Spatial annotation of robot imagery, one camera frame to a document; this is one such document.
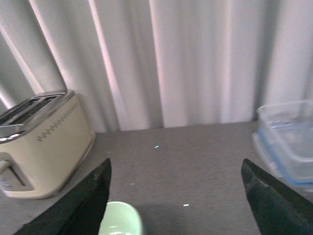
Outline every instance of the gray countertop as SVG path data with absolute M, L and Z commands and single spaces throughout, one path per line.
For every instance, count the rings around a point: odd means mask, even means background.
M 19 200 L 0 193 L 0 234 L 16 232 L 109 157 L 110 200 L 135 206 L 149 235 L 259 235 L 240 174 L 244 158 L 263 166 L 251 141 L 256 128 L 248 122 L 97 134 L 57 196 Z

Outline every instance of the cream toaster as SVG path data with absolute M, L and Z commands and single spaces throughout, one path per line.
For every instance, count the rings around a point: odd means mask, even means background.
M 94 136 L 74 91 L 27 99 L 0 116 L 0 189 L 14 198 L 56 194 Z

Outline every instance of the plastic food container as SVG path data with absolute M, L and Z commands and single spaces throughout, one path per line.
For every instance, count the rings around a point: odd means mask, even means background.
M 277 177 L 313 190 L 313 101 L 265 105 L 257 110 L 253 141 Z

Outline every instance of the dark green object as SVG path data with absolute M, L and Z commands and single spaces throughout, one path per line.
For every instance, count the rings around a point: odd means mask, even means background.
M 313 235 L 313 204 L 248 159 L 241 176 L 262 235 Z
M 111 173 L 111 162 L 106 159 L 15 235 L 98 235 L 109 199 Z

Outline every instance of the white curtain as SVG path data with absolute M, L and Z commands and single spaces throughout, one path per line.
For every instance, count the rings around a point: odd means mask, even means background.
M 0 0 L 0 113 L 74 90 L 96 132 L 313 98 L 311 0 Z

